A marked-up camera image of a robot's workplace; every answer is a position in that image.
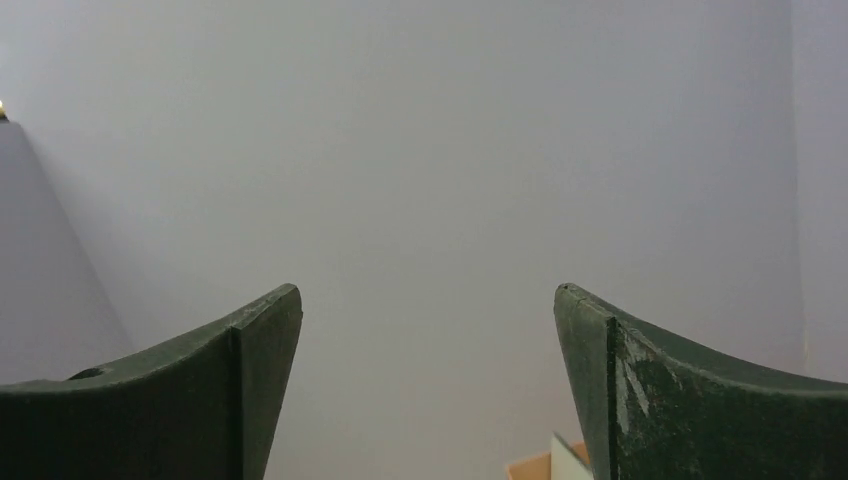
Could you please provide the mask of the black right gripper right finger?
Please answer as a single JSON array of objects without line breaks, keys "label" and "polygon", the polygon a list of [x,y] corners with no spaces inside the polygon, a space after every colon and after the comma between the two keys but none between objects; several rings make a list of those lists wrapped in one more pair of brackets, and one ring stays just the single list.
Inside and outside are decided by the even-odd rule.
[{"label": "black right gripper right finger", "polygon": [[843,479],[847,387],[751,363],[566,283],[554,319],[597,479]]}]

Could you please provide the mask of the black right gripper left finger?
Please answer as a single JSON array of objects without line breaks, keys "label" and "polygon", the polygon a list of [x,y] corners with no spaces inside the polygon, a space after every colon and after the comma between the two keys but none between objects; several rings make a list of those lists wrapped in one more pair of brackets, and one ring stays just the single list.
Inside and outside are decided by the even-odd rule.
[{"label": "black right gripper left finger", "polygon": [[5,479],[261,479],[303,319],[284,284],[65,380],[1,388]]}]

